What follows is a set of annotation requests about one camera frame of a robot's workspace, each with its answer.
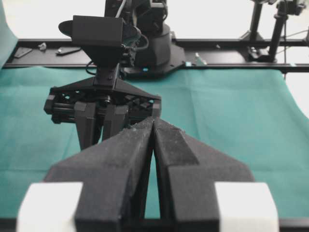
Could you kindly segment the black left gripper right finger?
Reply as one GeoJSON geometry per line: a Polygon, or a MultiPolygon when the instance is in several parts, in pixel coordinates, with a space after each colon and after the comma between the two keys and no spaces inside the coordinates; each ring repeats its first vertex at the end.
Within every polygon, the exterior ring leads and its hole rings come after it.
{"type": "Polygon", "coordinates": [[[219,231],[214,183],[253,182],[248,166],[159,118],[153,135],[161,218],[177,232],[219,231]]]}

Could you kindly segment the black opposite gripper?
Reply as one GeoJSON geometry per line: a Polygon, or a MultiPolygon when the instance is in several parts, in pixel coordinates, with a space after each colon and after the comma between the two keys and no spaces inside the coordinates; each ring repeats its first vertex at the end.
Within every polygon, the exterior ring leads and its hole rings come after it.
{"type": "Polygon", "coordinates": [[[124,68],[132,67],[136,44],[120,47],[83,45],[82,50],[96,66],[90,78],[61,87],[52,87],[44,111],[56,124],[75,123],[81,150],[107,140],[147,117],[161,115],[161,97],[123,80],[124,68]]]}

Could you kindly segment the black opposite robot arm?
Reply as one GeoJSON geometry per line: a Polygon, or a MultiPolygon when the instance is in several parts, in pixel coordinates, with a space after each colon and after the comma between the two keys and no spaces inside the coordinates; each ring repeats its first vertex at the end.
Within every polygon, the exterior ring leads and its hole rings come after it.
{"type": "Polygon", "coordinates": [[[97,68],[51,88],[44,105],[54,123],[77,128],[80,153],[54,164],[44,181],[81,184],[78,232],[217,232],[215,185],[254,181],[244,163],[163,121],[160,96],[123,80],[126,67],[170,65],[167,13],[164,0],[109,0],[103,17],[59,24],[97,68]]]}

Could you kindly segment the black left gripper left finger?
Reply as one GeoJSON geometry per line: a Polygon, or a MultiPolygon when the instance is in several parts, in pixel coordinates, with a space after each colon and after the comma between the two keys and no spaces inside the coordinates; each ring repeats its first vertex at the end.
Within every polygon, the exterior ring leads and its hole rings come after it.
{"type": "Polygon", "coordinates": [[[45,182],[83,183],[77,231],[119,232],[123,221],[144,217],[153,122],[149,117],[50,168],[45,182]]]}

